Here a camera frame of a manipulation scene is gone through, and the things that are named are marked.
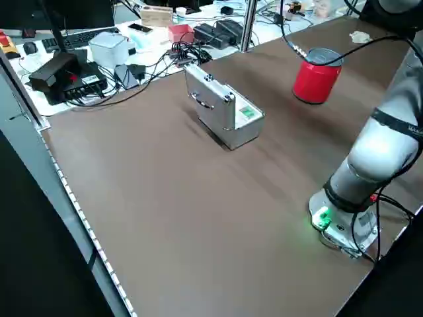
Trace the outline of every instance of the computer mouse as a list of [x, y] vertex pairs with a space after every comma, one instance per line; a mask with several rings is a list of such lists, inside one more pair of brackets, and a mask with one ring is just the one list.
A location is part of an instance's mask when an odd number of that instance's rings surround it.
[[27, 42], [24, 44], [24, 51], [26, 55], [30, 55], [38, 52], [38, 48], [34, 42]]

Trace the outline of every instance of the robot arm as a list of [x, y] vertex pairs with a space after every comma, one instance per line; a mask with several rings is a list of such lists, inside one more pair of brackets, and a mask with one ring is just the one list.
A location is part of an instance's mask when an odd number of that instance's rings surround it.
[[[423, 46], [422, 32], [414, 43]], [[410, 50], [349, 155], [309, 202], [313, 226], [352, 256], [377, 238], [372, 195], [420, 155], [422, 119], [423, 67]]]

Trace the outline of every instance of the red cup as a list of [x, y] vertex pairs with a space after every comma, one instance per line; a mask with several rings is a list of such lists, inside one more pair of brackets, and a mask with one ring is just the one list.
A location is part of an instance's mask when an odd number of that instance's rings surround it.
[[[326, 63], [340, 57], [327, 48], [313, 48], [307, 58], [315, 63]], [[322, 104], [329, 97], [332, 87], [341, 72], [344, 59], [327, 66], [314, 66], [303, 61], [292, 92], [301, 101], [308, 104]]]

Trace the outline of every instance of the metal pole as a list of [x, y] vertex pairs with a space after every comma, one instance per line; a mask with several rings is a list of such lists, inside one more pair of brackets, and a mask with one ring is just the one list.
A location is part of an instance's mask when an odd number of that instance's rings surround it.
[[254, 24], [254, 16], [256, 15], [258, 0], [249, 0], [247, 11], [244, 19], [243, 36], [241, 37], [241, 52], [246, 52], [251, 42], [252, 26]]

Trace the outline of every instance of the red box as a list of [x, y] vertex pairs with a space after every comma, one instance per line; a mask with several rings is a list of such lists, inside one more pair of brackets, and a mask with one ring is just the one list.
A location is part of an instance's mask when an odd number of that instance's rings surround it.
[[172, 25], [167, 27], [169, 30], [169, 39], [172, 43], [182, 41], [192, 43], [194, 41], [194, 31], [187, 24]]

